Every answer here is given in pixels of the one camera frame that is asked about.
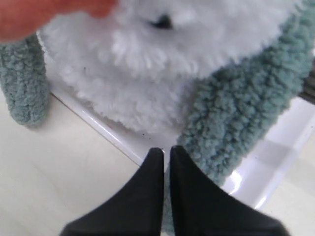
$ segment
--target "teal fuzzy leg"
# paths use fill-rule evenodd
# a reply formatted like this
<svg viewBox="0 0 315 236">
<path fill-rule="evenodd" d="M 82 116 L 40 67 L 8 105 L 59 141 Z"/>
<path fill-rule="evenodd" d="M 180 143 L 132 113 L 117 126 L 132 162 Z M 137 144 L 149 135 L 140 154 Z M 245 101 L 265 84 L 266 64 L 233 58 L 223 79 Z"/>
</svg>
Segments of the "teal fuzzy leg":
<svg viewBox="0 0 315 236">
<path fill-rule="evenodd" d="M 199 84 L 178 144 L 220 186 L 302 90 L 312 67 L 315 38 L 315 0 L 306 3 L 273 46 Z M 163 231 L 172 233 L 168 187 L 166 183 Z"/>
<path fill-rule="evenodd" d="M 41 124 L 48 112 L 49 86 L 36 34 L 0 45 L 0 83 L 11 116 L 26 126 Z"/>
</svg>

